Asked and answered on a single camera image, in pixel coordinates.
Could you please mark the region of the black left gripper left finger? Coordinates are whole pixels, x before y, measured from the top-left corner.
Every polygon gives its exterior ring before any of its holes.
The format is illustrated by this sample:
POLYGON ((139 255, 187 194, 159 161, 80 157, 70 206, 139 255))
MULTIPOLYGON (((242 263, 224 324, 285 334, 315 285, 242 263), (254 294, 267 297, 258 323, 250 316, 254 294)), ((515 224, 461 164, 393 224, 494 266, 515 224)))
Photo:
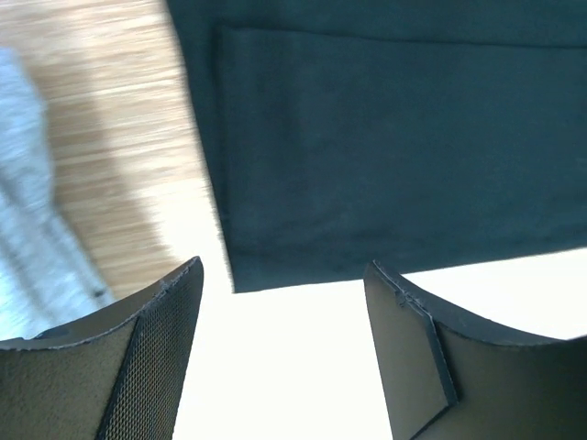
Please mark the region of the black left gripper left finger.
POLYGON ((202 290, 191 258, 95 313, 3 341, 2 438, 172 438, 202 290))

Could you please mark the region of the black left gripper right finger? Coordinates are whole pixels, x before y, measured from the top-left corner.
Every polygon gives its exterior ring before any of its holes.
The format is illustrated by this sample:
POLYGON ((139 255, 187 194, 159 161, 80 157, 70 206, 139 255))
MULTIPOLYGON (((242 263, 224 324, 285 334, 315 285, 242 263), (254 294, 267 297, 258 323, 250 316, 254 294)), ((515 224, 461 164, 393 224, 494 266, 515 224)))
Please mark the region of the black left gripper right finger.
POLYGON ((371 332, 396 439, 583 439, 586 340, 498 324, 372 263, 371 332))

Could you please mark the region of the grey folded t shirt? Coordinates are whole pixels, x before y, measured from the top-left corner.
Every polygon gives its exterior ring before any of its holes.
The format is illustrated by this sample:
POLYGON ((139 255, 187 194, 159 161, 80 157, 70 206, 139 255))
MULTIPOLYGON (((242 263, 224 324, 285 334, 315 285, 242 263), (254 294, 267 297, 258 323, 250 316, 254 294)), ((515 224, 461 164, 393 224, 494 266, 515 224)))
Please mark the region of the grey folded t shirt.
POLYGON ((31 339, 115 300, 55 200, 46 105, 1 50, 1 337, 31 339))

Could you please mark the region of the black t shirt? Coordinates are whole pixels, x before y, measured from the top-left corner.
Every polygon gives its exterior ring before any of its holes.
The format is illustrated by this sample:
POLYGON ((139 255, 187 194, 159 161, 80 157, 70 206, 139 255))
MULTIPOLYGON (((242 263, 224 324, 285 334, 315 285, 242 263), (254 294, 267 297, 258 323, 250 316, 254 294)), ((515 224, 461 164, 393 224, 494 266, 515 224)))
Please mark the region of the black t shirt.
POLYGON ((171 1, 237 292, 586 244, 583 1, 171 1))

